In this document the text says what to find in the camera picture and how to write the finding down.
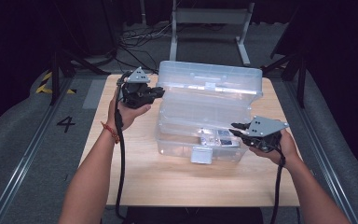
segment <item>metal stand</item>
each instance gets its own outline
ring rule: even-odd
[[[236,40],[243,65],[250,66],[249,57],[243,42],[252,18],[254,5],[255,3],[250,3],[247,9],[179,8],[176,5],[176,0],[173,0],[170,61],[176,61],[178,42],[176,34],[177,23],[243,24],[241,36],[237,36]]]
[[[109,75],[86,60],[79,58],[75,54],[65,49],[56,49],[51,57],[51,73],[52,73],[52,95],[50,105],[54,105],[60,96],[60,69],[65,77],[73,77],[76,73],[71,61],[76,61],[97,75]]]
[[[307,71],[307,61],[305,55],[290,54],[287,55],[275,63],[262,68],[263,76],[275,68],[281,66],[284,63],[288,63],[286,68],[283,70],[281,77],[283,81],[291,81],[295,77],[298,71],[298,84],[297,84],[297,100],[301,108],[304,108],[304,87],[305,87],[305,76]]]

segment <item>red bracelet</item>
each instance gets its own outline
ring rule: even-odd
[[[119,143],[120,142],[120,137],[118,137],[118,135],[113,131],[113,129],[111,127],[109,127],[109,125],[107,124],[104,124],[102,121],[101,121],[101,124],[103,125],[103,127],[109,131],[111,134],[112,134],[112,137],[115,138],[115,143]]]

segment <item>cable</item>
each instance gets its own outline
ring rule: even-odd
[[[131,72],[124,73],[121,78],[117,81],[117,87],[116,87],[116,101],[115,101],[115,125],[117,129],[117,135],[120,138],[120,154],[121,154],[121,168],[120,168],[120,179],[118,182],[118,191],[117,191],[117,198],[116,198],[116,215],[121,218],[125,219],[124,216],[120,214],[120,201],[121,201],[121,193],[123,191],[123,184],[124,184],[124,176],[126,171],[126,156],[125,156],[125,143],[124,143],[124,135],[123,135],[123,120],[120,114],[120,110],[118,109],[118,102],[120,101],[120,93],[121,93],[121,87],[124,84],[124,79],[126,77],[129,77]]]
[[[69,33],[69,36],[72,37],[72,39],[73,39],[74,43],[77,45],[77,47],[78,47],[85,55],[93,56],[93,55],[91,55],[89,52],[87,52],[86,50],[84,50],[83,47],[81,47],[81,45],[78,43],[77,39],[75,38],[75,35],[72,33],[72,31],[71,31],[71,29],[70,29],[70,27],[69,27],[69,24],[68,24],[68,22],[66,21],[65,17],[63,16],[62,11],[60,10],[60,8],[59,8],[59,6],[57,5],[56,1],[52,1],[52,2],[53,2],[53,4],[54,4],[55,8],[57,9],[57,12],[60,14],[60,17],[61,17],[61,19],[62,19],[62,22],[63,22],[63,24],[65,25],[65,28],[66,28],[66,30],[67,30],[68,33]],[[115,49],[115,48],[112,48],[112,49],[108,50],[108,51],[106,52],[106,54],[110,54],[114,49]]]
[[[301,214],[300,214],[300,209],[298,207],[296,207],[296,212],[297,212],[297,223],[300,224],[301,223]]]
[[[154,39],[154,37],[155,37],[155,36],[158,36],[158,35],[159,35],[159,37],[157,37],[157,38],[160,38],[160,37],[162,37],[162,36],[170,36],[170,35],[165,35],[165,34],[167,33],[167,31],[166,31],[167,28],[170,27],[170,26],[171,26],[171,23],[168,24],[168,25],[163,26],[162,28],[160,28],[159,30],[156,30],[156,31],[155,31],[155,29],[153,28],[150,33],[145,34],[145,35],[137,35],[136,32],[135,32],[135,35],[133,35],[133,36],[130,35],[130,36],[128,36],[128,37],[125,37],[125,38],[123,38],[123,40],[131,40],[131,39],[146,38],[146,37],[150,37],[150,40],[151,40],[151,39]]]
[[[126,50],[136,61],[138,61],[142,66],[143,66],[143,68],[145,68],[145,69],[147,69],[147,70],[150,70],[150,71],[152,71],[153,73],[155,73],[155,74],[158,74],[158,69],[157,68],[155,68],[155,69],[153,69],[153,68],[150,68],[149,66],[147,66],[146,64],[144,64],[143,62],[141,62],[135,55],[133,55],[129,50],[127,50],[127,49],[124,49],[124,50]]]
[[[138,67],[138,66],[135,66],[135,65],[132,65],[132,64],[129,64],[129,63],[124,63],[124,62],[122,62],[122,61],[119,60],[119,59],[116,59],[116,61],[117,61],[118,66],[120,66],[120,64],[122,63],[122,64],[125,64],[125,65],[129,66],[129,67]]]
[[[286,158],[283,156],[283,153],[281,151],[281,146],[274,148],[276,151],[279,152],[281,155],[280,163],[278,165],[278,172],[277,172],[277,179],[275,182],[275,204],[274,204],[274,210],[272,212],[272,217],[270,223],[275,223],[275,219],[278,213],[278,206],[279,206],[279,189],[281,184],[281,175],[282,175],[282,168],[286,164]]]
[[[91,63],[92,65],[96,66],[96,67],[99,67],[99,66],[102,66],[102,65],[105,65],[105,64],[108,64],[110,62],[112,62],[115,57],[112,55],[112,53],[108,53],[105,55],[106,56],[106,59],[103,60],[103,61],[100,61],[100,62],[97,62],[97,63]],[[81,64],[76,64],[76,63],[71,63],[71,65],[74,67],[74,68],[79,68],[79,69],[84,69],[86,68],[85,66],[81,65]]]

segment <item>black cable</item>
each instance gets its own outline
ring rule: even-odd
[[[280,163],[278,165],[277,179],[276,179],[276,182],[275,182],[275,204],[274,204],[274,210],[272,212],[272,217],[271,217],[271,221],[270,221],[271,224],[275,223],[276,216],[277,216],[277,213],[278,213],[279,189],[280,189],[280,184],[281,184],[281,174],[282,174],[282,168],[286,164],[286,158],[283,156],[283,153],[281,151],[281,147],[275,148],[275,150],[279,152],[279,154],[281,155],[281,159],[280,159]]]
[[[121,61],[119,59],[116,59],[116,61],[117,61],[118,65],[120,65],[119,63],[122,63],[122,64],[125,64],[125,65],[129,66],[129,67],[133,67],[133,68],[138,67],[138,66],[135,66],[135,65],[132,65],[132,64],[129,64],[129,63],[124,63],[123,61]]]
[[[300,209],[298,207],[296,207],[296,212],[297,212],[297,223],[300,224],[301,223],[301,214],[300,214]]]
[[[144,64],[143,62],[141,62],[141,60],[139,60],[135,55],[133,55],[129,50],[125,49],[125,48],[122,48],[124,50],[126,50],[136,61],[138,61],[142,66],[143,68],[147,69],[147,70],[150,70],[152,71],[153,73],[155,74],[158,74],[158,69],[153,69],[153,68],[150,68],[149,66],[147,66],[146,64]]]
[[[116,59],[116,62],[117,62],[118,67],[120,68],[120,71],[121,71],[122,73],[124,73],[123,69],[121,68],[121,64],[120,64],[121,61],[118,60],[118,59]]]
[[[76,44],[76,46],[85,54],[88,56],[93,56],[91,55],[89,52],[87,52],[86,50],[83,49],[83,47],[79,44],[79,42],[77,41],[77,39],[75,38],[75,35],[72,33],[68,22],[66,21],[65,17],[62,14],[62,11],[60,10],[59,6],[57,5],[56,1],[52,1],[55,8],[57,9],[57,12],[60,14],[60,17],[62,19],[63,24],[65,25],[66,31],[69,33],[69,36],[71,36],[72,40],[74,41],[74,43]],[[106,52],[106,54],[109,54],[113,51],[114,49],[110,49]]]
[[[106,59],[105,59],[105,60],[100,61],[100,62],[97,62],[97,63],[91,63],[91,64],[94,65],[94,66],[96,66],[96,67],[99,67],[99,66],[108,64],[108,63],[112,62],[113,59],[115,59],[115,57],[113,56],[112,53],[108,53],[108,54],[106,54],[105,56],[106,56]],[[86,68],[85,66],[83,66],[83,65],[81,65],[81,64],[77,64],[77,63],[71,63],[71,65],[72,65],[74,68],[79,68],[79,69],[84,69],[84,68]]]
[[[119,96],[121,93],[121,87],[124,84],[124,78],[130,76],[130,72],[124,73],[121,78],[117,81],[116,87],[116,101],[115,101],[115,125],[117,130],[117,135],[120,138],[120,154],[121,154],[121,168],[120,168],[120,179],[118,182],[118,191],[117,191],[117,198],[116,198],[116,215],[121,218],[125,219],[124,216],[120,214],[120,201],[121,201],[121,193],[123,191],[123,184],[124,184],[124,176],[126,171],[126,156],[125,156],[125,144],[124,144],[124,136],[123,136],[123,120],[120,114],[120,110],[118,109],[118,102],[120,101]]]
[[[170,30],[168,29],[171,25],[165,25],[163,27],[159,28],[145,28],[143,32],[141,32],[139,35],[134,30],[129,30],[126,33],[132,33],[132,34],[123,34],[123,37],[121,38],[121,44],[124,45],[126,48],[134,48],[134,47],[141,47],[142,45],[146,44],[150,40],[158,39],[167,34],[167,32]],[[127,43],[126,40],[136,40],[135,43]]]
[[[153,57],[152,57],[147,51],[138,50],[138,49],[133,49],[133,51],[142,52],[142,53],[147,54],[147,56],[149,56],[150,60],[152,60],[152,62],[153,62],[153,64],[154,64],[154,67],[155,67],[155,69],[154,69],[152,72],[154,72],[155,74],[158,74],[157,63],[156,63],[156,61],[153,59]]]

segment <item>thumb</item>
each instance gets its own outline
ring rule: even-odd
[[[135,114],[136,117],[143,115],[144,113],[146,113],[147,111],[150,110],[150,108],[152,107],[152,105],[143,105],[137,109],[135,109],[133,111],[133,113]]]

